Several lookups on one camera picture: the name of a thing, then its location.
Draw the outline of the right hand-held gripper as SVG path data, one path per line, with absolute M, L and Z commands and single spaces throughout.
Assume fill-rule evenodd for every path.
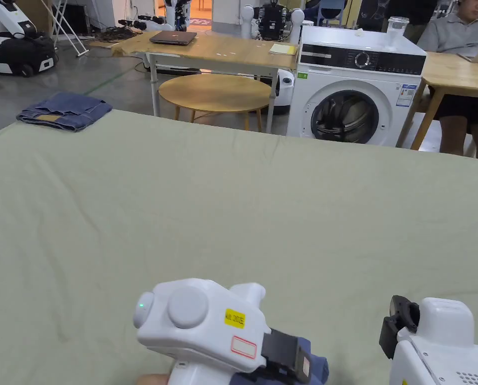
M 474 317 L 463 302 L 394 295 L 379 344 L 391 360 L 390 384 L 478 384 Z

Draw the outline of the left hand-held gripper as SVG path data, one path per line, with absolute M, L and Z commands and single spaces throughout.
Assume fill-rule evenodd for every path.
M 311 358 L 298 338 L 267 325 L 260 309 L 265 294 L 258 283 L 160 283 L 135 306 L 137 340 L 174 360 L 169 384 L 229 384 L 236 374 L 284 384 L 310 381 Z

